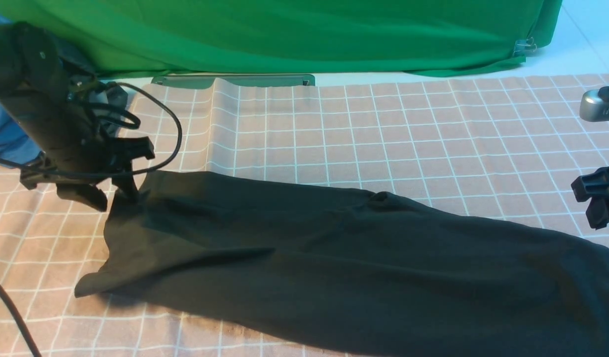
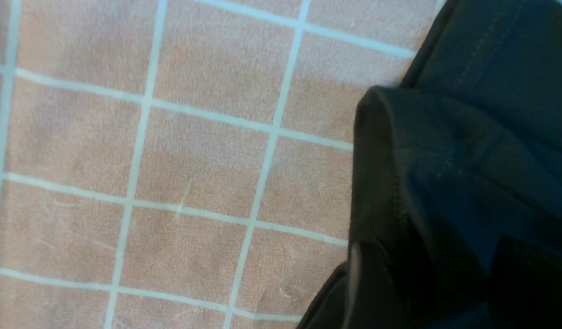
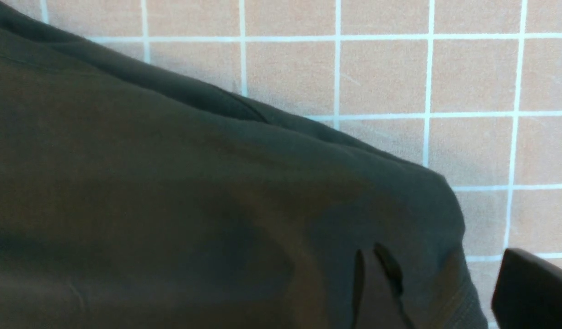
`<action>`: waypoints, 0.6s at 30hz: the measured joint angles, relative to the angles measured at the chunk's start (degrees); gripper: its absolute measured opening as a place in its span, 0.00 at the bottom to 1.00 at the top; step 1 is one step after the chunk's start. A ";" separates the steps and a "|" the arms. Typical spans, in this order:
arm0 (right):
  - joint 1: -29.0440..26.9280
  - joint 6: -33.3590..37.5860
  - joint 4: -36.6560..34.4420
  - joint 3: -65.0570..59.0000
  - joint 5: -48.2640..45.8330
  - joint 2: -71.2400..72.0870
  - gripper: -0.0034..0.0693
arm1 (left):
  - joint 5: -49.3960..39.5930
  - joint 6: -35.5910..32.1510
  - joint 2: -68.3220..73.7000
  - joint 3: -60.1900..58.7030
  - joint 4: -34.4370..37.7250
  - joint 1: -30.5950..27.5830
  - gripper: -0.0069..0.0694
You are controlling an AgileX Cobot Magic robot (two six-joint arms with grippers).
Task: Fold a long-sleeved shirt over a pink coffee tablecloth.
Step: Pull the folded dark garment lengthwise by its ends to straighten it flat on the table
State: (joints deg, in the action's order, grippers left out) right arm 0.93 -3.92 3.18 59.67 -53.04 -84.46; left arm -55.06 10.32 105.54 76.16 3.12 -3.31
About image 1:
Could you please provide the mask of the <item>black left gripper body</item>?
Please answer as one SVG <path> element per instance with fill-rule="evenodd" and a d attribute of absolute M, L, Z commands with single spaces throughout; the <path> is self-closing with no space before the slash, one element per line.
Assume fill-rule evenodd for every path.
<path fill-rule="evenodd" d="M 139 118 L 126 109 L 75 100 L 54 102 L 42 94 L 10 95 L 0 104 L 42 151 L 40 161 L 20 170 L 26 189 L 40 183 L 94 185 L 131 173 L 133 160 L 155 157 L 149 138 L 118 138 L 105 131 L 105 121 L 140 127 Z"/>

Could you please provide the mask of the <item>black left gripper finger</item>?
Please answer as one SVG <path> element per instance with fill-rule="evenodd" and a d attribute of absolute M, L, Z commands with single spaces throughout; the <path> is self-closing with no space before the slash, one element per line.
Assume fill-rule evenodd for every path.
<path fill-rule="evenodd" d="M 105 212 L 108 207 L 107 195 L 94 185 L 58 183 L 56 192 L 60 199 L 81 203 L 97 212 Z"/>
<path fill-rule="evenodd" d="M 113 184 L 119 191 L 117 196 L 123 197 L 127 201 L 138 201 L 139 192 L 131 173 L 118 173 L 113 176 Z"/>

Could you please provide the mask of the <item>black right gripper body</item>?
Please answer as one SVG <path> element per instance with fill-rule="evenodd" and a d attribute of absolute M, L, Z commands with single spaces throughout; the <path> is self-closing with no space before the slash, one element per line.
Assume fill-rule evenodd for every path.
<path fill-rule="evenodd" d="M 576 201 L 589 201 L 586 216 L 592 229 L 603 229 L 609 224 L 609 166 L 577 177 L 571 184 Z"/>

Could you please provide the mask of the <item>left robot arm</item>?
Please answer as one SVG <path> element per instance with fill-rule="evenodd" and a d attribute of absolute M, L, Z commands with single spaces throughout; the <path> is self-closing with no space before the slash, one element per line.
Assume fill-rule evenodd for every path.
<path fill-rule="evenodd" d="M 111 179 L 125 201 L 136 202 L 132 162 L 155 154 L 146 137 L 117 136 L 141 124 L 127 99 L 118 84 L 100 82 L 86 59 L 60 51 L 48 31 L 0 24 L 0 104 L 41 150 L 20 167 L 26 189 L 52 183 L 61 199 L 104 212 L 98 184 Z"/>

